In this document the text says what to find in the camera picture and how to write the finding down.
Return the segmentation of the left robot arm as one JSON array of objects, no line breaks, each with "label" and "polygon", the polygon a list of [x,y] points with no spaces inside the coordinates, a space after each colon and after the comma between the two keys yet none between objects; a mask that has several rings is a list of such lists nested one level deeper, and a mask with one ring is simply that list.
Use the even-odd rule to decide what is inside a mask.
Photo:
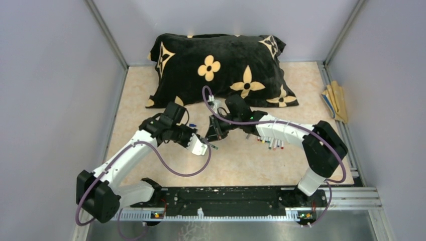
[{"label": "left robot arm", "polygon": [[207,145],[197,135],[197,130],[181,124],[186,108],[168,103],[163,113],[144,120],[131,139],[111,159],[92,172],[83,170],[76,183],[76,223],[88,224],[79,219],[81,210],[101,223],[111,220],[122,208],[136,203],[156,207],[161,201],[160,186],[149,178],[137,184],[121,185],[131,170],[150,152],[156,153],[162,143],[174,142],[194,155],[203,156]]}]

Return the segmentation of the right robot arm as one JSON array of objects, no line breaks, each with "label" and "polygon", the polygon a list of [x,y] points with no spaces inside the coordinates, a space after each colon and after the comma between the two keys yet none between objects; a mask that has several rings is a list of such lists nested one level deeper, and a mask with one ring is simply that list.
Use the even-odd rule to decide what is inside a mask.
[{"label": "right robot arm", "polygon": [[324,184],[347,184],[349,169],[345,162],[349,149],[332,125],[324,120],[316,124],[301,124],[284,120],[265,111],[251,109],[245,101],[233,95],[226,99],[227,113],[219,113],[213,95],[204,95],[203,102],[211,112],[210,141],[224,139],[234,129],[241,129],[275,144],[299,147],[307,160],[307,170],[297,182],[295,202],[308,207],[315,200],[316,190]]}]

